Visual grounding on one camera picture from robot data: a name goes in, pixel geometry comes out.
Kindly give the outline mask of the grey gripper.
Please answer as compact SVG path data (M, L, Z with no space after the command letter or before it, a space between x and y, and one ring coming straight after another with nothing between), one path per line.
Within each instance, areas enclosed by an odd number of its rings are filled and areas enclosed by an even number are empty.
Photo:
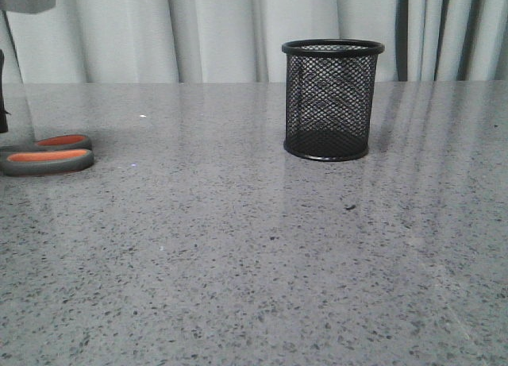
M41 13L50 10L56 6L56 0L1 0L1 10L16 13ZM5 56L0 50L0 133L9 131L4 96L2 75L5 63Z

